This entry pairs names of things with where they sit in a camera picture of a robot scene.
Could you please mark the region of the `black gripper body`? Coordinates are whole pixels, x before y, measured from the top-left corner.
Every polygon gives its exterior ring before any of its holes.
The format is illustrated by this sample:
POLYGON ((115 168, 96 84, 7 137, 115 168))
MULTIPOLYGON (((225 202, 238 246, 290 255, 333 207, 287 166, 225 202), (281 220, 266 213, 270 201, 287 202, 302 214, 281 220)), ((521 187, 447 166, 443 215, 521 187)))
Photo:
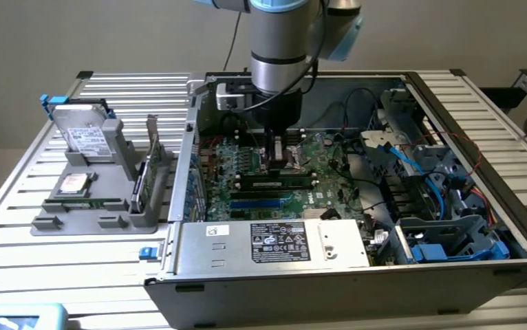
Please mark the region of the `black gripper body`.
POLYGON ((303 92, 287 93, 253 111, 253 117, 271 133, 285 133, 302 115, 303 92))

